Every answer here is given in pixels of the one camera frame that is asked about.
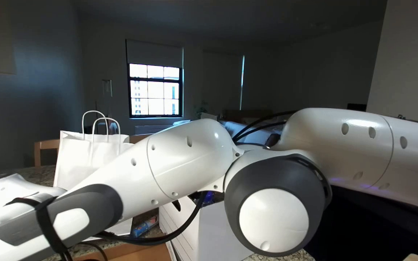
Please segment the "white box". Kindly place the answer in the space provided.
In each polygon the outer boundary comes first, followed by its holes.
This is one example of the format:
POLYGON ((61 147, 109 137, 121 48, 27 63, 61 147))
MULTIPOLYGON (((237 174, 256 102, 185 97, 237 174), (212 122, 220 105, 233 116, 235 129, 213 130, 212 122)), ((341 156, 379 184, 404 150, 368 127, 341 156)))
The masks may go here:
MULTIPOLYGON (((171 233, 179 228, 194 207, 189 197, 159 207, 161 231, 171 233)), ((242 261, 253 254, 232 232, 224 202, 202 207, 192 223, 171 243, 177 261, 242 261)))

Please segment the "water bottle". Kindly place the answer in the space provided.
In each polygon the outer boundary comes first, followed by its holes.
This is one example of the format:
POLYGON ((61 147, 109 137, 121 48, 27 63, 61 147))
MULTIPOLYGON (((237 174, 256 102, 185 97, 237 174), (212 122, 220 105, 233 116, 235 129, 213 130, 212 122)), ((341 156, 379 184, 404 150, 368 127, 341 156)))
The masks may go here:
POLYGON ((146 232, 148 232, 150 229, 154 228, 158 224, 158 215, 154 215, 153 217, 150 217, 146 221, 143 221, 142 223, 138 225, 133 225, 131 228, 130 236, 134 238, 139 238, 146 232))

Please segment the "brown cardboard box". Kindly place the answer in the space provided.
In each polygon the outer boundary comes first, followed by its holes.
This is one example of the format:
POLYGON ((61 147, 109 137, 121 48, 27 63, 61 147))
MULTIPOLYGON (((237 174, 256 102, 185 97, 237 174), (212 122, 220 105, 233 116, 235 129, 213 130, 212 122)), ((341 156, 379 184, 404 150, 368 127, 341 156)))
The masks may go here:
POLYGON ((122 244, 104 251, 107 261, 172 261, 165 244, 138 246, 122 244))

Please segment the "houseplant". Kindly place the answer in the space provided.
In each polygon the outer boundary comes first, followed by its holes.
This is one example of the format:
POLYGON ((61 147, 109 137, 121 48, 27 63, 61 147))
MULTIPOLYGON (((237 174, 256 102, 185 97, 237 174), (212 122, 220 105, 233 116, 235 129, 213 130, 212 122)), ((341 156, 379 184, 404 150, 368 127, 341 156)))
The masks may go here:
POLYGON ((207 102, 202 100, 199 105, 194 106, 195 119, 200 119, 203 113, 207 113, 207 102))

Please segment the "window with drawn blind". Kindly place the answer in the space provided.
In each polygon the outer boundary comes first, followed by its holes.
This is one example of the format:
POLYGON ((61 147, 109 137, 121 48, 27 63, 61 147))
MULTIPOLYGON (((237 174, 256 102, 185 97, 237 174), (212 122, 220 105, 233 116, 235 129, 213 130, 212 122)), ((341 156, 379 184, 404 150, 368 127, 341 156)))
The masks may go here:
POLYGON ((219 115, 239 109, 243 56, 205 50, 202 60, 202 100, 208 113, 219 115))

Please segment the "white paper bag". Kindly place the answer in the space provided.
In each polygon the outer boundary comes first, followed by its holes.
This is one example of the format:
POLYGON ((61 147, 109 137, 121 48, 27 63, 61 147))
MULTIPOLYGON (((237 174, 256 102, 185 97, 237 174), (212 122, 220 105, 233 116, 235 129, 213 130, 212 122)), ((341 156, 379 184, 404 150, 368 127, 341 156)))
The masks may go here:
POLYGON ((109 127, 109 122, 114 122, 117 132, 109 132, 108 128, 104 135, 60 131, 54 187, 70 190, 133 146, 130 137, 121 134, 120 125, 116 120, 99 111, 95 113, 101 117, 96 119, 94 124, 100 121, 109 127))

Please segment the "wooden chair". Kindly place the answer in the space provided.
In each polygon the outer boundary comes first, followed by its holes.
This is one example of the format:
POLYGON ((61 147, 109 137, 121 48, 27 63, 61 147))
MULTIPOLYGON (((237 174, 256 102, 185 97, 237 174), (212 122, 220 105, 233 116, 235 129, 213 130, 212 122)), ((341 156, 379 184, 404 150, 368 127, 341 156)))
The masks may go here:
POLYGON ((41 164, 41 150, 56 150, 56 154, 59 152, 60 139, 45 140, 34 143, 34 166, 40 167, 41 164))

